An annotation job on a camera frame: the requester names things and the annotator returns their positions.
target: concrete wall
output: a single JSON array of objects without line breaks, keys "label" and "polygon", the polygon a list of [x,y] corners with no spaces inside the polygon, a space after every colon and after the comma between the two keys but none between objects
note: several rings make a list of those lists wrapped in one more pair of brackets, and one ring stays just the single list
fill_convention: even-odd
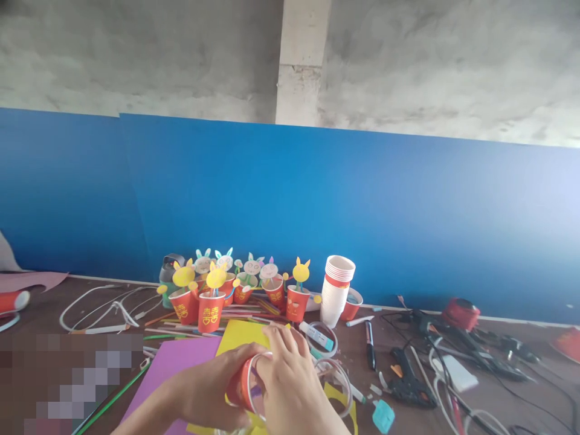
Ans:
[{"label": "concrete wall", "polygon": [[2,0],[0,106],[273,122],[283,0]]},{"label": "concrete wall", "polygon": [[333,0],[320,126],[580,147],[578,0]]}]

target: black marker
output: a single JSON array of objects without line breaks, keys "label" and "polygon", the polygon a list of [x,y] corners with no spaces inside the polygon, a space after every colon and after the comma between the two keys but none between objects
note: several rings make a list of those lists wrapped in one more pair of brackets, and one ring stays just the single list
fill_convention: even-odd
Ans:
[{"label": "black marker", "polygon": [[373,327],[370,324],[370,320],[367,320],[367,361],[369,362],[369,367],[371,370],[376,370],[375,363],[375,346],[373,344]]}]

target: hand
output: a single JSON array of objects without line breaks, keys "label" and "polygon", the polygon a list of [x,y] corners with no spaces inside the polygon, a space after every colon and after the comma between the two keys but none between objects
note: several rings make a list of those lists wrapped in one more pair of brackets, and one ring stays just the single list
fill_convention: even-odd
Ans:
[{"label": "hand", "polygon": [[225,402],[225,389],[247,359],[267,351],[256,343],[244,344],[169,379],[167,383],[177,398],[178,417],[227,432],[248,426],[250,419],[246,412]]},{"label": "hand", "polygon": [[262,357],[266,427],[270,435],[349,434],[320,385],[308,343],[295,329],[267,326],[272,358]]}]

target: pixelated area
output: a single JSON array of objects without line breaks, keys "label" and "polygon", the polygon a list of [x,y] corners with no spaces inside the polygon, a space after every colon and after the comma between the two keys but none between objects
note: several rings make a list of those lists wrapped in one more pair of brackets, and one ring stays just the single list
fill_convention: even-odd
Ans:
[{"label": "pixelated area", "polygon": [[143,359],[141,334],[3,335],[2,433],[71,435]]}]

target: blue board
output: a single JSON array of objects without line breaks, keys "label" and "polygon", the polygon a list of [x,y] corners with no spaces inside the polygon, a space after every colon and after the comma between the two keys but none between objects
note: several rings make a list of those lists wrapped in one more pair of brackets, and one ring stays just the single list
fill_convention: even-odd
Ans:
[{"label": "blue board", "polygon": [[21,267],[153,279],[119,124],[0,109],[0,230]]},{"label": "blue board", "polygon": [[121,114],[150,253],[357,265],[366,303],[577,323],[580,150]]}]

